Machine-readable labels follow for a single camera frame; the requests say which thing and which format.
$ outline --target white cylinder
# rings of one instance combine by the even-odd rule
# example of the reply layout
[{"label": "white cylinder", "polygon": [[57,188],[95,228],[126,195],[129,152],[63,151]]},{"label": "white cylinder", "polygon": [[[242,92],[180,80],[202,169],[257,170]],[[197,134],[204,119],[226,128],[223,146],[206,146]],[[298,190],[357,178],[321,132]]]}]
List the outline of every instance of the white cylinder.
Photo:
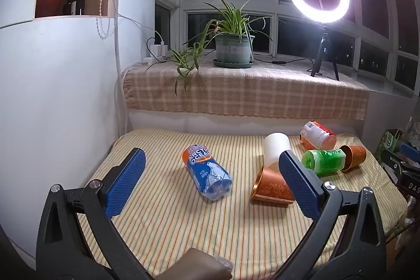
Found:
[{"label": "white cylinder", "polygon": [[291,150],[290,140],[283,133],[272,133],[262,142],[264,166],[279,171],[279,157],[287,150]]}]

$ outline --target metal screw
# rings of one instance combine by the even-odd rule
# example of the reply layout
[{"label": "metal screw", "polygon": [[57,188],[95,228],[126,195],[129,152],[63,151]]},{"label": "metal screw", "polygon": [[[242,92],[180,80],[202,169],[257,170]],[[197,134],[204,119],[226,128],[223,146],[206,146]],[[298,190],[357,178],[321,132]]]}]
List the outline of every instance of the metal screw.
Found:
[{"label": "metal screw", "polygon": [[327,181],[324,183],[324,187],[327,190],[335,190],[336,186],[333,182]]},{"label": "metal screw", "polygon": [[91,181],[91,182],[89,183],[89,186],[90,186],[92,189],[97,189],[97,188],[99,188],[99,187],[101,186],[101,182],[100,182],[100,181],[98,181],[97,179],[94,179],[93,181]]},{"label": "metal screw", "polygon": [[58,192],[58,190],[60,190],[59,184],[55,184],[51,187],[51,192]]}]

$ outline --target bed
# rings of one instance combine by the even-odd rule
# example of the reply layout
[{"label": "bed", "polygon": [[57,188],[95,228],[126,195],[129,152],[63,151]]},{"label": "bed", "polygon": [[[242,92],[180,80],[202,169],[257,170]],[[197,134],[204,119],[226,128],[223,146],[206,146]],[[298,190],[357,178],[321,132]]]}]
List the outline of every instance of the bed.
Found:
[{"label": "bed", "polygon": [[[233,279],[269,278],[289,257],[311,224],[297,203],[288,207],[249,200],[254,180],[263,165],[263,136],[198,135],[167,130],[134,130],[119,138],[92,179],[102,179],[122,162],[133,147],[142,148],[146,170],[125,208],[113,217],[114,225],[133,254],[156,276],[190,247],[220,255],[234,263]],[[293,152],[302,157],[297,136],[290,137]],[[232,193],[217,202],[198,194],[181,160],[184,148],[206,145],[233,179]],[[337,137],[337,145],[361,145],[350,134]],[[407,203],[368,152],[360,167],[329,176],[340,189],[371,187],[377,198],[384,231],[403,215]],[[344,223],[335,225],[318,264],[326,262]],[[106,265],[86,218],[81,225],[95,259]]]}]

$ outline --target white bottle label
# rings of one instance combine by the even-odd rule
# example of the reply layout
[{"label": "white bottle label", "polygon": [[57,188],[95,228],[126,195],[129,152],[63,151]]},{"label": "white bottle label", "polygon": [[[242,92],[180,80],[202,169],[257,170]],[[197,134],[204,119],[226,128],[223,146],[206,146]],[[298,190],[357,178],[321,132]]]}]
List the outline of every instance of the white bottle label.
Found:
[{"label": "white bottle label", "polygon": [[74,16],[76,14],[76,1],[71,3],[71,12],[70,14]]}]

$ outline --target striped tablecloth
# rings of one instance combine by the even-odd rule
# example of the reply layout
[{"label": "striped tablecloth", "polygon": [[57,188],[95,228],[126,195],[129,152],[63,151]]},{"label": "striped tablecloth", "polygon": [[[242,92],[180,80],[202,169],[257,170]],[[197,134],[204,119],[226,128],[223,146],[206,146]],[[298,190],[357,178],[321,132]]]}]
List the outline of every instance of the striped tablecloth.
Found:
[{"label": "striped tablecloth", "polygon": [[369,91],[350,77],[322,71],[310,77],[308,65],[293,62],[273,65],[255,61],[250,69],[226,69],[212,61],[200,63],[187,91],[172,62],[131,67],[124,80],[127,105],[132,109],[194,112],[289,119],[364,120]]},{"label": "striped tablecloth", "polygon": [[[250,202],[254,180],[263,165],[263,139],[135,130],[119,139],[92,178],[102,179],[133,147],[145,151],[146,170],[113,222],[134,255],[154,276],[194,247],[231,260],[233,279],[266,279],[290,256],[312,221],[303,216],[296,202],[288,207]],[[351,135],[340,135],[337,140],[337,146],[361,144]],[[290,141],[293,152],[301,158],[304,150],[299,139],[291,137]],[[222,200],[211,202],[198,194],[183,165],[182,151],[196,143],[206,145],[232,176],[232,193]],[[406,210],[406,201],[370,152],[360,168],[328,179],[343,190],[360,191],[370,186],[386,232]],[[343,223],[341,216],[319,264],[329,258]],[[96,260],[105,265],[84,215],[81,225]]]}]

